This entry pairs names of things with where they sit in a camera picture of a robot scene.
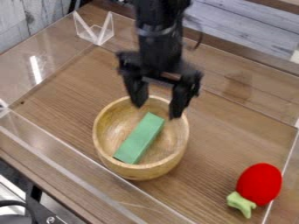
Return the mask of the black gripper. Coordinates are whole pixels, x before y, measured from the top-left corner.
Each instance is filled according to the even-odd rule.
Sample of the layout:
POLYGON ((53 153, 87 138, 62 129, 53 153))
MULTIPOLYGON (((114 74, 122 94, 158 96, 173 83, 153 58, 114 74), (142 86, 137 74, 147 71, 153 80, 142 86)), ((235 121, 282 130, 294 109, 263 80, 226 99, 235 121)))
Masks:
POLYGON ((117 53, 131 102, 141 108, 149 99, 143 78, 174 85, 170 119, 181 118, 194 97, 199 96, 203 73, 183 60, 183 28, 177 26, 158 36, 139 35, 139 51, 117 53))

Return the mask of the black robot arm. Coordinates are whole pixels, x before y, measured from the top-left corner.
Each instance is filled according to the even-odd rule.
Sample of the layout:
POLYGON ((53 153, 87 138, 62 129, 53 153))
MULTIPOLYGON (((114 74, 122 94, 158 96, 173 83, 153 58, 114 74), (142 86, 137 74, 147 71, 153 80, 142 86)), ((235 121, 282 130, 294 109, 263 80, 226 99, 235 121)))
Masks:
POLYGON ((201 93, 203 72, 183 59, 183 16, 193 0, 134 0, 139 49, 117 53, 131 102, 149 99, 149 80, 173 86, 170 117, 179 118, 201 93))

